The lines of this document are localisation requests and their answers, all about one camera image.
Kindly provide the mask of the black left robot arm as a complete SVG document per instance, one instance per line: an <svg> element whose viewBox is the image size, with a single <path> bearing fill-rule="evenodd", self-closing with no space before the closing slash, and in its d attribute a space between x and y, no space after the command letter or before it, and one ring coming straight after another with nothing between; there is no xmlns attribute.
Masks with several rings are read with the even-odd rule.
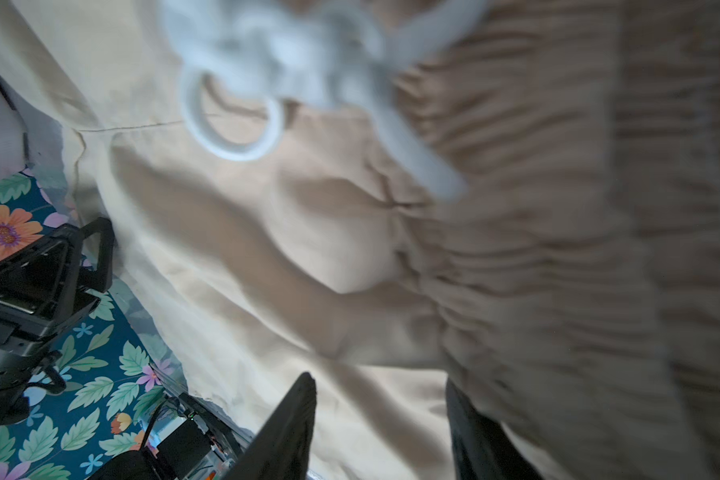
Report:
<svg viewBox="0 0 720 480"><path fill-rule="evenodd" d="M28 416L33 376L50 377L50 394L64 391L53 345L110 288L114 246L112 223L100 217L64 224L0 261L0 426Z"/></svg>

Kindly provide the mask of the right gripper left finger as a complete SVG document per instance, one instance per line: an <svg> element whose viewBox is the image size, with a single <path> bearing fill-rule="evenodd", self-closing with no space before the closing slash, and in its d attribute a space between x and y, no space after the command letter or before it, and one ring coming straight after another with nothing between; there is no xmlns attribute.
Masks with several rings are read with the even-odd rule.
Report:
<svg viewBox="0 0 720 480"><path fill-rule="evenodd" d="M223 479L305 480L316 406L315 380L304 372Z"/></svg>

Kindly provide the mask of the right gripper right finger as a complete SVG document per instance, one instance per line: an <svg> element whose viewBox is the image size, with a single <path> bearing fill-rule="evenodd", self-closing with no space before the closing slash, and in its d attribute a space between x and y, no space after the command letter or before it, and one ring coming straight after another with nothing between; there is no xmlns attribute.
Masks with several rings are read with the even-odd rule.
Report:
<svg viewBox="0 0 720 480"><path fill-rule="evenodd" d="M457 480L541 480L501 426L482 416L451 381L445 389Z"/></svg>

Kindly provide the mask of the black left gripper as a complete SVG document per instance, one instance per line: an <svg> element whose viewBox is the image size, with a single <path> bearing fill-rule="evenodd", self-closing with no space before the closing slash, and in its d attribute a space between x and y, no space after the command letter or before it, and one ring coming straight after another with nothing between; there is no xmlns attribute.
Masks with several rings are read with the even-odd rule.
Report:
<svg viewBox="0 0 720 480"><path fill-rule="evenodd" d="M74 326L112 285L109 219L64 224L0 261L0 349L29 357Z"/></svg>

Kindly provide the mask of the beige drawstring shorts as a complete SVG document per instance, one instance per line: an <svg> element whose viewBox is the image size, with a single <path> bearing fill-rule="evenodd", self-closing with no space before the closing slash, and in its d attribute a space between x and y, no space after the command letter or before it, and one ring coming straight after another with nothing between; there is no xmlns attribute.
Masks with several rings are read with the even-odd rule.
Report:
<svg viewBox="0 0 720 480"><path fill-rule="evenodd" d="M720 479L720 1L498 1L397 75L455 202L356 107L208 152L159 8L0 1L0 76L193 394L254 430L310 372L326 479L453 478L447 383L545 479Z"/></svg>

